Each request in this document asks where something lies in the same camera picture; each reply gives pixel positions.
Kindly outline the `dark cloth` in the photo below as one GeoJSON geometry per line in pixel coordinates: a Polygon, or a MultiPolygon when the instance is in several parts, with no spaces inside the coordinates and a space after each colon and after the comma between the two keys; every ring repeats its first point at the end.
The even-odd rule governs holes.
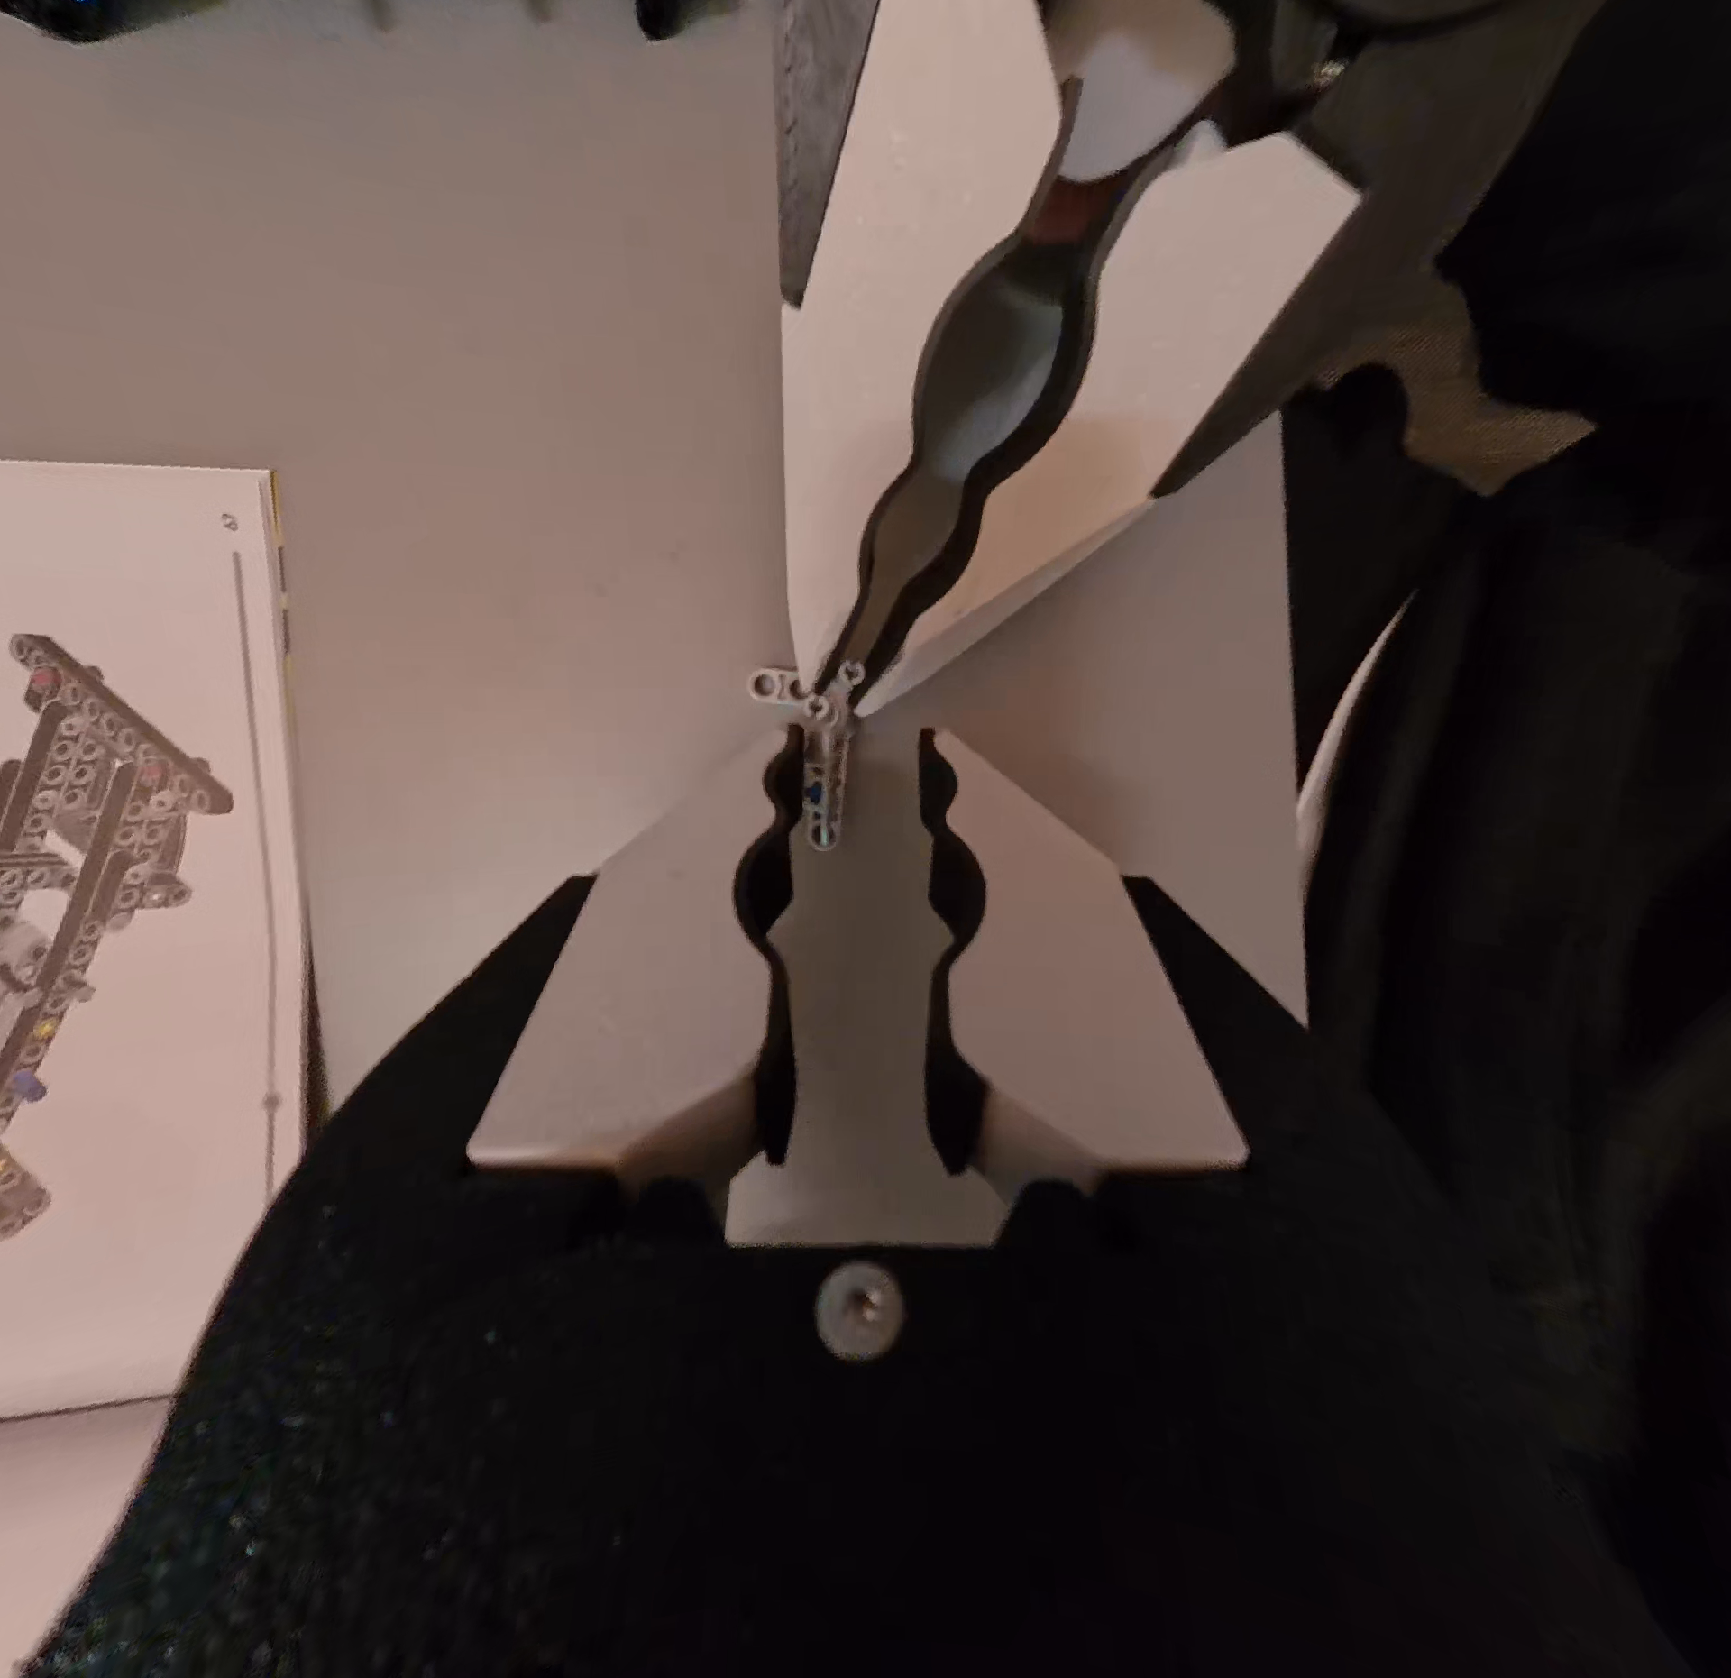
{"type": "Polygon", "coordinates": [[[1478,497],[1380,371],[1284,413],[1310,1016],[1627,1499],[1727,1517],[1727,397],[1478,497]]]}

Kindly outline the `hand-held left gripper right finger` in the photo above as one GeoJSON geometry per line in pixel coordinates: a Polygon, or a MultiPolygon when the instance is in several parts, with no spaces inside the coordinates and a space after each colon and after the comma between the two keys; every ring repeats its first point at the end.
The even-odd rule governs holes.
{"type": "Polygon", "coordinates": [[[949,731],[917,739],[927,902],[925,1128],[995,1191],[1248,1160],[1123,874],[949,731]]]}

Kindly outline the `white building instruction booklet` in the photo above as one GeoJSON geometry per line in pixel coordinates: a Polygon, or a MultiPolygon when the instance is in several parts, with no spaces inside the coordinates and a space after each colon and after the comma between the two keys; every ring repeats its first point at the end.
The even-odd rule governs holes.
{"type": "Polygon", "coordinates": [[[173,1393],[309,1138],[265,471],[2,469],[2,1413],[173,1393]]]}

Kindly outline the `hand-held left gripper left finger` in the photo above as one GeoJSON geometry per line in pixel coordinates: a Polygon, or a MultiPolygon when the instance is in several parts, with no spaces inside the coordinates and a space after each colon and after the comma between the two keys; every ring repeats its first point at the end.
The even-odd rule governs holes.
{"type": "Polygon", "coordinates": [[[795,1104],[791,902],[805,737],[754,739],[594,876],[466,1158],[724,1185],[782,1164],[795,1104]]]}

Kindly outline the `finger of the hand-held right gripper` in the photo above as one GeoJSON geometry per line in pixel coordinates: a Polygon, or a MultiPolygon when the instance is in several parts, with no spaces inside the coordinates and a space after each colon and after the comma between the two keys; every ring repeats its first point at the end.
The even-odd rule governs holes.
{"type": "Polygon", "coordinates": [[[1039,0],[776,0],[786,591],[809,693],[865,693],[933,549],[883,547],[957,302],[1011,252],[1067,110],[1039,0]]]}
{"type": "Polygon", "coordinates": [[[921,455],[883,547],[933,549],[873,715],[1146,503],[1360,367],[1404,391],[1404,447],[1478,495],[1591,433],[1481,379],[1440,260],[1609,0],[1324,0],[1340,74],[1280,130],[1200,124],[1109,180],[1063,180],[955,306],[919,397],[921,455]]]}

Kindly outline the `small light grey connector piece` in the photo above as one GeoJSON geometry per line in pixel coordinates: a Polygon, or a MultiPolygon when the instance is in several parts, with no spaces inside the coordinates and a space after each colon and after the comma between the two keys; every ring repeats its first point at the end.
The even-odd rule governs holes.
{"type": "Polygon", "coordinates": [[[863,685],[863,665],[845,661],[815,689],[793,669],[760,667],[748,675],[748,695],[784,723],[803,731],[845,731],[863,685]]]}

